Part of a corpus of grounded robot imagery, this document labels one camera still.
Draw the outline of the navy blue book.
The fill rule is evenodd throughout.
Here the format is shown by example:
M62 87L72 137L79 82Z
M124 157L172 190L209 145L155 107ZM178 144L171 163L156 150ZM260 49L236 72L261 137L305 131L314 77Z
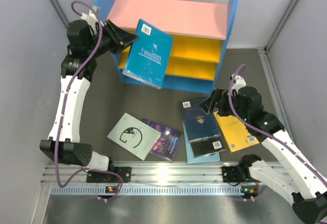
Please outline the navy blue book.
M221 135L215 116L213 114L207 114L199 106L205 100L207 100L207 97L193 98L179 102L189 142L219 138Z

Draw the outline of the pale green Gatsby book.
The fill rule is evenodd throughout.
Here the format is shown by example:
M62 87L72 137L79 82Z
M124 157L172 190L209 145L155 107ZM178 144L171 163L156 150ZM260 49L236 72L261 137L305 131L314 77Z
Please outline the pale green Gatsby book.
M124 113L107 137L144 161L160 136L160 131Z

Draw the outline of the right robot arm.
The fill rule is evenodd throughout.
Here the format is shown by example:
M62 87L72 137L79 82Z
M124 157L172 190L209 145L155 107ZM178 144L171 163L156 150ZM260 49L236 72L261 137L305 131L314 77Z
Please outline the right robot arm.
M256 88L246 86L231 92L215 89L199 106L207 114L216 108L222 117L238 118L288 173L285 176L259 156L250 154L237 164L242 180L264 183L292 206L303 223L326 223L326 178L296 147L281 121L264 111L262 96Z

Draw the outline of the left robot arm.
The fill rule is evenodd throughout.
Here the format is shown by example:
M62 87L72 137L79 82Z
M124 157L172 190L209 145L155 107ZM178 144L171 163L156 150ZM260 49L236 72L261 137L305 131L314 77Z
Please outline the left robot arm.
M107 20L90 26L75 20L67 28L67 55L61 64L61 92L57 113L48 138L40 141L40 150L53 162L98 170L105 182L115 177L111 158L95 152L90 144L80 143L83 103L90 87L96 58L106 52L118 54L138 40Z

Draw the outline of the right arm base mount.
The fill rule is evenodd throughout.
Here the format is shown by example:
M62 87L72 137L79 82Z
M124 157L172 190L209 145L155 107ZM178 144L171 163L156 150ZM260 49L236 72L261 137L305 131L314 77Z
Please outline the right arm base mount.
M248 182L250 178L241 169L240 166L223 166L222 167L223 182L231 186L238 186L240 183Z

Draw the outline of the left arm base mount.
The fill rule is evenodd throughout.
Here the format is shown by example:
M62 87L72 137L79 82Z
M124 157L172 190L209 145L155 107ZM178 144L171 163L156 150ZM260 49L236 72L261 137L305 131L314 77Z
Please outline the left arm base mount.
M122 178L123 183L128 183L131 180L131 167L114 167L113 172ZM121 180L109 173L91 171L87 174L87 183L118 183Z

